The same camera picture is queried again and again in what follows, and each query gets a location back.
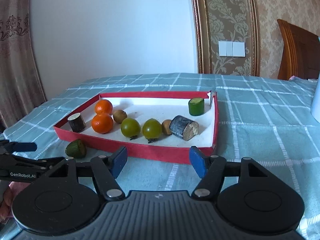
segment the red box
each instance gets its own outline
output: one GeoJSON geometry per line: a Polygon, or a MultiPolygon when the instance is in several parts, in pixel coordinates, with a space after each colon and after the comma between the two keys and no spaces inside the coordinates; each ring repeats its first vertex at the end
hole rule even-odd
{"type": "Polygon", "coordinates": [[[102,93],[91,98],[76,110],[68,114],[61,121],[54,125],[58,137],[65,141],[74,141],[81,139],[88,147],[103,150],[106,152],[115,152],[120,146],[126,146],[128,155],[143,159],[157,160],[171,163],[190,164],[189,148],[195,145],[206,155],[211,155],[214,151],[218,134],[218,101],[217,93],[211,91],[152,91],[152,92],[118,92],[102,93]],[[206,102],[206,111],[199,117],[188,114],[188,100],[191,98],[204,98],[206,102]],[[203,127],[201,133],[189,141],[184,141],[174,135],[164,138],[159,142],[147,144],[145,138],[141,137],[129,141],[122,136],[119,131],[120,125],[114,124],[113,130],[105,135],[97,134],[92,130],[91,118],[95,115],[94,105],[100,98],[106,98],[114,105],[114,110],[123,109],[131,114],[135,114],[141,128],[143,121],[150,116],[155,116],[159,122],[164,119],[173,119],[179,113],[181,115],[199,122],[203,127]],[[68,124],[68,117],[72,114],[81,112],[87,128],[81,133],[71,131],[68,124]]]}

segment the green tomato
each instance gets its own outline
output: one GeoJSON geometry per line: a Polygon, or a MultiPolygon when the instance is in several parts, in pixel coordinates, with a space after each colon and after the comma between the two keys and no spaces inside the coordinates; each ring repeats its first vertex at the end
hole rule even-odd
{"type": "Polygon", "coordinates": [[[147,120],[142,127],[142,134],[148,141],[158,139],[162,134],[161,124],[153,118],[147,120]]]}
{"type": "Polygon", "coordinates": [[[134,139],[141,131],[140,124],[137,120],[127,117],[122,121],[121,132],[124,136],[134,139]]]}

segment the orange fruit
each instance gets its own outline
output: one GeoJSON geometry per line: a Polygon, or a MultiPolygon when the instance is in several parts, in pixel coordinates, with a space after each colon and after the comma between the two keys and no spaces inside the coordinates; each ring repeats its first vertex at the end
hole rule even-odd
{"type": "Polygon", "coordinates": [[[102,113],[111,114],[112,108],[113,106],[111,102],[109,100],[103,99],[96,104],[94,110],[96,114],[102,114],[102,113]]]}
{"type": "Polygon", "coordinates": [[[97,114],[91,121],[92,129],[97,133],[108,133],[113,127],[113,119],[109,114],[97,114]]]}

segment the pink curtain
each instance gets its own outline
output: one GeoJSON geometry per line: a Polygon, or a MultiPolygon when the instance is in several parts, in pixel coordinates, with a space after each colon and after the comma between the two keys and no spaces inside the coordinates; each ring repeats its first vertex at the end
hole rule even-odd
{"type": "Polygon", "coordinates": [[[0,126],[45,102],[29,35],[29,0],[0,0],[0,126]]]}

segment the beige wallpaper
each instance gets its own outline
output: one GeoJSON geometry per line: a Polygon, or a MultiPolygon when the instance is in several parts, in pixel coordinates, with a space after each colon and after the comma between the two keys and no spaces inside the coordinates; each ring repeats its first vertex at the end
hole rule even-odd
{"type": "Polygon", "coordinates": [[[256,0],[260,22],[260,76],[277,78],[283,40],[277,19],[320,36],[320,0],[256,0]]]}
{"type": "Polygon", "coordinates": [[[210,27],[212,73],[251,74],[251,27],[248,0],[206,0],[210,27]],[[218,41],[245,42],[246,57],[220,57],[218,41]]]}

